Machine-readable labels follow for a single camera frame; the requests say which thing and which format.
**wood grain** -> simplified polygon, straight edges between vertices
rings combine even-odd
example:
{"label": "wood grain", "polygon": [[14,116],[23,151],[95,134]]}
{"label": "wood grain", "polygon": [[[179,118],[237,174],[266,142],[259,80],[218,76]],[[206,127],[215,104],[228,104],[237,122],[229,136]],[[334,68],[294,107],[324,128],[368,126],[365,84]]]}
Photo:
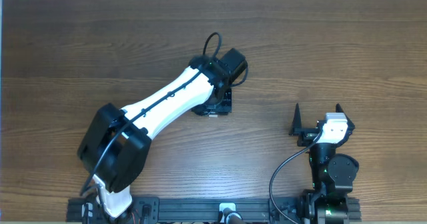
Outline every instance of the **wood grain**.
{"label": "wood grain", "polygon": [[[312,126],[341,103],[356,124],[365,221],[427,219],[427,0],[4,0],[2,221],[63,221],[87,176],[76,151],[95,112],[146,98],[201,52],[250,64],[233,113],[186,113],[153,142],[134,194],[268,197],[295,103]],[[310,188],[307,157],[277,196]]]}

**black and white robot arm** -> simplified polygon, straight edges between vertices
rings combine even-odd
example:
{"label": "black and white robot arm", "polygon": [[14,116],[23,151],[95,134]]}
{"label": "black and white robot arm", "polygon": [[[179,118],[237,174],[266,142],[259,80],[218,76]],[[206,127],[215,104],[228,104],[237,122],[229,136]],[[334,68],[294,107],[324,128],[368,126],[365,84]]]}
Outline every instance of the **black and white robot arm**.
{"label": "black and white robot arm", "polygon": [[[205,55],[207,42],[220,38],[213,56]],[[231,111],[231,89],[247,68],[245,57],[235,49],[216,58],[221,37],[209,36],[203,55],[194,57],[184,72],[169,85],[137,103],[117,109],[111,103],[95,117],[77,152],[91,173],[98,202],[112,218],[118,218],[132,204],[130,184],[141,173],[157,134],[180,115],[192,109],[198,115],[226,115]]]}

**tabletop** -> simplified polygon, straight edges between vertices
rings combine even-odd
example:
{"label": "tabletop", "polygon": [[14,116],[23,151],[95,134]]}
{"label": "tabletop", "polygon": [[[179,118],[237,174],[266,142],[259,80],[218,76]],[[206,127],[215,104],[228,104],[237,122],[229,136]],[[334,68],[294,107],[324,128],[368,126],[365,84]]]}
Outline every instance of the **tabletop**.
{"label": "tabletop", "polygon": [[[174,80],[206,37],[249,63],[228,116],[187,112],[153,140],[136,195],[268,198],[313,127],[340,103],[356,125],[365,221],[427,219],[427,0],[3,0],[2,221],[64,221],[88,173],[77,148],[95,112]],[[277,197],[311,188],[307,155]]]}

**black cable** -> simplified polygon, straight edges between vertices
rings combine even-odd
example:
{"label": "black cable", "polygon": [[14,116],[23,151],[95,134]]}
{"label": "black cable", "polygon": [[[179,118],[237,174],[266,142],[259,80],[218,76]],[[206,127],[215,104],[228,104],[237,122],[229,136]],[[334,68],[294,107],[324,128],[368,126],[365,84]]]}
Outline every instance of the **black cable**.
{"label": "black cable", "polygon": [[205,55],[205,54],[206,54],[206,47],[207,47],[207,44],[209,43],[210,39],[211,39],[214,35],[217,35],[217,36],[218,36],[218,45],[217,45],[217,47],[216,47],[215,52],[214,52],[214,53],[213,53],[213,55],[212,55],[212,59],[213,59],[213,58],[215,58],[215,57],[216,57],[216,55],[218,54],[218,51],[220,51],[220,48],[221,48],[221,45],[222,45],[222,36],[221,36],[221,34],[219,34],[218,32],[214,32],[214,33],[212,33],[212,34],[211,34],[211,35],[206,39],[205,47],[203,48],[203,55]]}
{"label": "black cable", "polygon": [[318,140],[322,136],[322,133],[323,133],[323,131],[320,129],[319,135],[313,140],[312,144],[308,145],[306,148],[304,148],[301,151],[298,151],[297,153],[295,153],[292,156],[288,157],[282,164],[280,164],[279,167],[274,171],[274,173],[272,175],[272,178],[270,179],[270,186],[268,187],[268,192],[270,193],[270,199],[272,200],[272,203],[273,203],[274,207],[276,208],[276,210],[280,214],[282,214],[284,217],[286,217],[286,219],[288,219],[289,221],[291,221],[293,224],[300,224],[300,223],[298,223],[297,221],[294,221],[293,219],[291,219],[290,217],[288,217],[285,213],[283,213],[280,210],[280,208],[278,207],[278,205],[276,204],[276,202],[274,201],[274,198],[273,198],[273,181],[276,178],[276,175],[282,169],[282,167],[284,167],[286,165],[286,163],[290,162],[293,158],[301,155],[302,153],[305,153],[310,148],[312,148],[315,144],[317,144]]}
{"label": "black cable", "polygon": [[237,87],[238,85],[243,84],[246,81],[246,78],[248,77],[248,72],[249,72],[249,65],[246,66],[245,75],[243,76],[243,79],[236,84],[230,85],[230,87]]}
{"label": "black cable", "polygon": [[[214,58],[217,54],[218,51],[221,48],[221,44],[222,44],[222,36],[221,34],[214,32],[212,33],[206,40],[205,42],[205,47],[203,48],[203,54],[205,55],[205,51],[206,51],[206,47],[207,44],[209,43],[209,40],[214,36],[217,35],[218,36],[218,46],[216,47],[215,53],[213,53],[212,58]],[[89,176],[87,177],[85,183],[83,184],[83,186],[80,189],[80,196],[82,196],[84,193],[86,193],[88,190],[90,190],[92,187],[87,187],[93,176],[96,174],[96,171],[98,170],[98,167],[101,165],[101,162],[103,160],[103,158],[105,157],[105,154],[108,152],[108,150],[110,149],[110,147],[113,145],[113,143],[115,142],[115,140],[117,140],[117,138],[119,138],[119,136],[134,122],[136,121],[138,118],[144,116],[147,112],[151,111],[151,109],[153,109],[156,105],[159,105],[159,103],[161,103],[162,101],[165,101],[168,97],[173,97],[175,95],[175,93],[177,93],[179,90],[185,88],[188,84],[190,84],[192,81],[194,81],[199,75],[201,74],[201,71],[198,71],[192,78],[190,78],[188,81],[186,81],[184,84],[180,85],[179,87],[177,87],[176,89],[174,89],[173,91],[168,92],[166,95],[164,95],[161,99],[158,99],[155,103],[151,104],[149,107],[147,107],[146,109],[142,109],[141,112],[136,115],[134,118],[130,119],[125,125],[123,125],[123,127],[121,127],[119,129],[119,131],[117,131],[114,135],[113,138],[111,138],[111,140],[109,141],[109,143],[107,144],[107,146],[105,147],[103,153],[101,154],[101,156],[98,159],[98,162],[96,163],[95,167],[92,169],[92,172],[89,174]]]}

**wooden surface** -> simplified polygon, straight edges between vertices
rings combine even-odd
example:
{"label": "wooden surface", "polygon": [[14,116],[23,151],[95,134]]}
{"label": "wooden surface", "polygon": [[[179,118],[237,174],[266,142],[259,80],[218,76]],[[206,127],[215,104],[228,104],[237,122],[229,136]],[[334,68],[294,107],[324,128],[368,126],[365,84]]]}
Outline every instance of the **wooden surface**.
{"label": "wooden surface", "polygon": [[[153,145],[133,194],[268,197],[296,152],[295,103],[314,126],[339,102],[356,124],[338,152],[360,162],[365,221],[427,219],[427,0],[4,0],[3,221],[63,221],[87,172],[76,156],[95,112],[151,95],[201,53],[239,49],[233,113],[189,112]],[[307,156],[276,196],[311,187]]]}

